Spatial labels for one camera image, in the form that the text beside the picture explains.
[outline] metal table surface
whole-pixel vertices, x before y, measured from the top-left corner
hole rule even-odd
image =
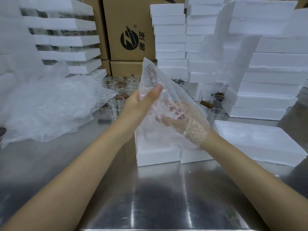
[[[279,122],[221,120],[283,128],[308,151],[308,96]],[[48,143],[27,140],[0,150],[0,225],[109,126],[102,115]],[[77,230],[268,230],[256,210],[214,161],[137,167],[125,144],[94,193]],[[297,167],[260,163],[308,198],[308,159]]]

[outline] hand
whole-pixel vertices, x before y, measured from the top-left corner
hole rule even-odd
[[[200,146],[210,132],[206,114],[194,105],[184,102],[175,102],[169,105],[169,109],[179,115],[178,119],[162,116],[161,122],[175,129],[190,142]]]
[[[111,125],[111,128],[120,131],[119,134],[123,137],[124,142],[132,138],[134,131],[141,124],[151,105],[160,96],[162,90],[163,86],[158,84],[141,101],[139,100],[139,90],[134,91],[128,98],[120,116]]]

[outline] bubble wrap bag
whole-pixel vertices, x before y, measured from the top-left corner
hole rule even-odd
[[[2,147],[33,139],[48,142],[93,120],[91,115],[117,92],[103,88],[102,73],[69,74],[66,62],[57,62],[44,77],[13,90],[0,113],[7,132]]]
[[[141,126],[150,128],[154,120],[171,128],[197,146],[205,140],[210,130],[206,113],[175,82],[167,77],[150,60],[144,58],[140,81],[140,99],[156,85],[163,86],[162,93],[148,112]]]

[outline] forearm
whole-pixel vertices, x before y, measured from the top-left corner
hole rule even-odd
[[[229,174],[271,230],[306,230],[308,226],[306,198],[263,169],[213,130],[201,148],[216,159]]]
[[[109,128],[27,202],[4,230],[74,230],[103,175],[124,144]]]

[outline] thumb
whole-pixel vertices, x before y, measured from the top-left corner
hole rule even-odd
[[[146,111],[149,110],[151,105],[154,101],[157,100],[157,98],[160,96],[161,91],[163,90],[163,86],[161,84],[155,85],[148,94],[144,97],[142,101],[140,101],[140,105],[143,109]]]

